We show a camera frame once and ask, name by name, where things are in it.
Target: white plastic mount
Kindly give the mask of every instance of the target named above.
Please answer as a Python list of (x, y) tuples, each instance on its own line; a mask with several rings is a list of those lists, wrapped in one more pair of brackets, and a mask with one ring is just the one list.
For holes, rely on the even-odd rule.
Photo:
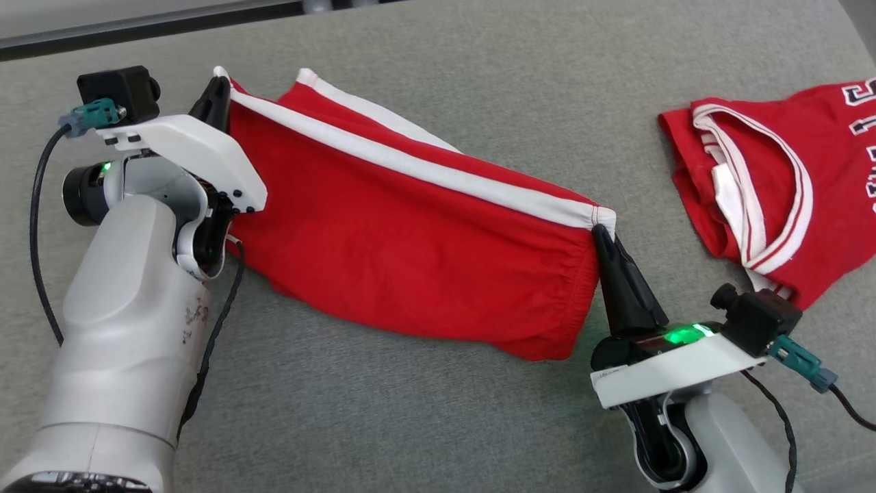
[(188, 115), (158, 117), (136, 125), (100, 129), (117, 150), (150, 149), (228, 194), (240, 211), (265, 208), (268, 191), (236, 140)]
[(756, 367), (767, 358), (753, 358), (721, 334), (653, 356), (633, 365), (590, 374), (604, 409), (686, 389), (724, 375)]

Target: red garment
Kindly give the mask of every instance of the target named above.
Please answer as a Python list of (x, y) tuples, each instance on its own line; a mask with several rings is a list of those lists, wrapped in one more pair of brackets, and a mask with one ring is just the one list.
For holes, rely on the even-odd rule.
[(381, 329), (569, 357), (597, 286), (590, 228), (613, 234), (614, 211), (306, 69), (276, 104), (232, 85), (231, 135), (268, 199), (231, 234), (275, 289)]
[(802, 309), (876, 254), (876, 78), (660, 115), (709, 251)]

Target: clothing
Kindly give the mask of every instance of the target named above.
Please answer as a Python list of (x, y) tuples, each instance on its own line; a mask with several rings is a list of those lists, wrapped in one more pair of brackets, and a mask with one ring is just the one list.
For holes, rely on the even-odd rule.
[(232, 86), (230, 133), (268, 199), (231, 234), (275, 289), (380, 329), (569, 357), (598, 280), (590, 228), (613, 234), (614, 211), (308, 69), (277, 103)]
[(709, 251), (812, 305), (876, 254), (876, 78), (784, 101), (708, 98), (659, 117)]

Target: gray table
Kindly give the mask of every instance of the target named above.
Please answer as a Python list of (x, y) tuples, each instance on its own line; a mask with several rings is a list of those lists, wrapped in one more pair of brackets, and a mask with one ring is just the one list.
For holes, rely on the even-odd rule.
[[(299, 67), (426, 127), (464, 152), (581, 192), (618, 230), (675, 319), (712, 318), (710, 293), (746, 285), (711, 259), (675, 187), (656, 115), (703, 96), (772, 99), (872, 75), (838, 4), (819, 0), (444, 0), (289, 18), (0, 64), (0, 465), (24, 450), (56, 348), (27, 263), (32, 171), (78, 74), (146, 65), (165, 114), (186, 111), (223, 64), (278, 96)], [(99, 161), (94, 135), (64, 142), (46, 178), (43, 266), (57, 309), (94, 230), (63, 211), (66, 172)], [(222, 298), (230, 273), (215, 283)], [(876, 416), (876, 263), (807, 311), (796, 338)], [(567, 361), (345, 323), (247, 272), (182, 433), (182, 492), (648, 491), (623, 417), (603, 411), (589, 358), (607, 333), (597, 297)], [(788, 408), (809, 491), (872, 491), (876, 437), (832, 397), (772, 365), (757, 374)], [(738, 377), (737, 399), (775, 450), (772, 406)]]

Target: cable connector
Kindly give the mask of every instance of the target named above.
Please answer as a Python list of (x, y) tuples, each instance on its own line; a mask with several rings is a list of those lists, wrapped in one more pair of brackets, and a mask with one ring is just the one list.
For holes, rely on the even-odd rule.
[(58, 125), (70, 125), (67, 138), (73, 139), (85, 135), (92, 128), (117, 124), (127, 114), (124, 107), (116, 107), (112, 99), (105, 97), (73, 108), (68, 114), (58, 118)]
[(837, 381), (835, 373), (821, 368), (821, 360), (787, 335), (775, 338), (766, 353), (773, 356), (779, 363), (803, 375), (812, 388), (821, 394), (826, 393), (830, 386)]

